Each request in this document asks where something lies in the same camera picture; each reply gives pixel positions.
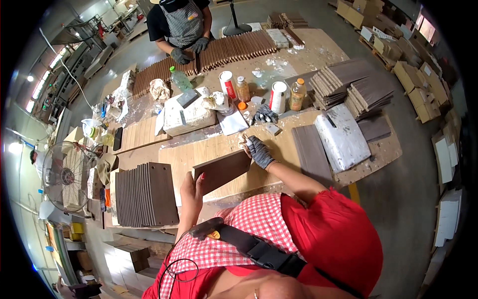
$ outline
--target striped apron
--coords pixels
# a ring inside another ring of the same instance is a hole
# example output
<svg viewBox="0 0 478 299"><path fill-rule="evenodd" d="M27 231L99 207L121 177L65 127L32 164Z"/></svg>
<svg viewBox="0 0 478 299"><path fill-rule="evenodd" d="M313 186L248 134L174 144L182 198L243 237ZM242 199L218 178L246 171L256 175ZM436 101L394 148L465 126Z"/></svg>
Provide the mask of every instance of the striped apron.
<svg viewBox="0 0 478 299"><path fill-rule="evenodd" d="M171 34L169 43L182 48L201 37L204 30L203 13L194 1L190 0L186 6L174 12L167 12L163 6L160 7L168 21Z"/></svg>
<svg viewBox="0 0 478 299"><path fill-rule="evenodd" d="M282 218L280 193L250 197L235 208L220 210L214 217L224 218L224 224L260 236L267 243L276 245L286 253L297 252L297 255L304 259L293 243L291 233ZM169 263L181 258L193 260L199 269L254 264L251 259L242 256L229 243L211 238L200 241L189 234L176 244L170 254ZM188 261L180 261L169 269L172 273L181 273L196 270L196 266ZM159 299L170 297L174 283L180 282L166 273L160 286Z"/></svg>

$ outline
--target concrete floor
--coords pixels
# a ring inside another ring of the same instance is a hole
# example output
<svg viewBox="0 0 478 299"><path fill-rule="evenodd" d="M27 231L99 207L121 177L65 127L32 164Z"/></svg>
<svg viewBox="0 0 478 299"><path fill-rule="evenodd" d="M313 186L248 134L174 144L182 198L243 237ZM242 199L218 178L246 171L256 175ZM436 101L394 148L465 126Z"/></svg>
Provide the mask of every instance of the concrete floor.
<svg viewBox="0 0 478 299"><path fill-rule="evenodd" d="M436 219L435 205L439 199L435 154L430 138L439 128L438 120L421 124L408 97L396 76L387 72L379 61L359 41L359 36L350 24L327 6L326 0L257 0L238 2L235 5L239 22L265 22L274 11L298 11L311 27L323 29L350 57L368 60L377 70L389 77L396 86L391 105L385 108L400 140L403 155L372 175L357 182L360 204L377 229L383 247L384 263L381 277L372 295L380 298L415 298L429 264ZM211 5L212 32L230 20L229 6ZM85 88L92 103L99 100L103 86L116 73L121 74L132 63L143 69L164 57L148 35L143 35L131 44L121 46ZM77 126L81 119L89 118L91 111L86 102L77 99L72 105L74 112L71 125ZM114 230L101 230L88 225L94 231L88 247L99 260L102 247L98 242L113 240Z"/></svg>

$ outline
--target juice bottle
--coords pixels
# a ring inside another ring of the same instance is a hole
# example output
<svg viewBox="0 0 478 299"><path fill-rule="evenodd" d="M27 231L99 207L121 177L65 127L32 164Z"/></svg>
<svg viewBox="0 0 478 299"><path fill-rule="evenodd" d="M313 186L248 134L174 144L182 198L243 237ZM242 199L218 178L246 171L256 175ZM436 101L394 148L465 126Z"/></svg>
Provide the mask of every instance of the juice bottle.
<svg viewBox="0 0 478 299"><path fill-rule="evenodd" d="M238 77L236 91L241 102L246 103L250 101L249 86L247 85L247 82L244 80L243 76Z"/></svg>
<svg viewBox="0 0 478 299"><path fill-rule="evenodd" d="M171 72L171 81L174 82L174 85L182 92L193 88L193 85L189 82L189 79L183 71L175 69L173 66L169 68L169 71Z"/></svg>
<svg viewBox="0 0 478 299"><path fill-rule="evenodd" d="M302 101L306 92L307 88L304 85L304 79L298 78L297 82L294 82L291 87L291 97L289 99L291 110L300 111L302 109Z"/></svg>

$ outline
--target gloved hand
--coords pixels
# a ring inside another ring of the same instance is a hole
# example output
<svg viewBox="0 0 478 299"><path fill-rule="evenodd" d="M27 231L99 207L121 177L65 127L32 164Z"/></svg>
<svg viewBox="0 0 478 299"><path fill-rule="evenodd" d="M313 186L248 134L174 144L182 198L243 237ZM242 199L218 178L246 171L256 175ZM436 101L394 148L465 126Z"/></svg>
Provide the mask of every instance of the gloved hand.
<svg viewBox="0 0 478 299"><path fill-rule="evenodd" d="M209 43L209 39L203 36L200 39L198 39L191 48L193 49L194 52L199 53L201 51L206 50L207 43Z"/></svg>
<svg viewBox="0 0 478 299"><path fill-rule="evenodd" d="M262 169L266 169L267 165L274 161L274 158L272 158L267 145L265 145L264 142L262 142L262 140L256 136L251 135L249 138L246 138L246 145L249 149L252 159L254 159L256 164Z"/></svg>
<svg viewBox="0 0 478 299"><path fill-rule="evenodd" d="M262 104L250 120L249 125L252 126L255 121L277 123L278 120L279 116L272 112L272 110L269 108L269 105Z"/></svg>
<svg viewBox="0 0 478 299"><path fill-rule="evenodd" d="M193 58L186 55L180 48L174 48L170 55L175 62L181 65L187 65L191 60L193 60Z"/></svg>

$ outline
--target black strap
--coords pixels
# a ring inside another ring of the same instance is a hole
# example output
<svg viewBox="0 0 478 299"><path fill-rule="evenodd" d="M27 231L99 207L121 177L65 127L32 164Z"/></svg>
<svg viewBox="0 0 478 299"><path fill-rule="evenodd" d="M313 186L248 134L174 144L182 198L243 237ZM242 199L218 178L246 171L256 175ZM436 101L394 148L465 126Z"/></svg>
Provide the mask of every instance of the black strap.
<svg viewBox="0 0 478 299"><path fill-rule="evenodd" d="M281 274L297 278L307 264L297 254L287 254L279 248L266 243L264 240L230 225L220 224L216 227L216 230L220 235L221 241L233 245L239 253L250 258L256 265L262 268L276 270ZM364 298L360 292L349 285L331 277L324 270L317 267L314 268L339 289L356 298Z"/></svg>

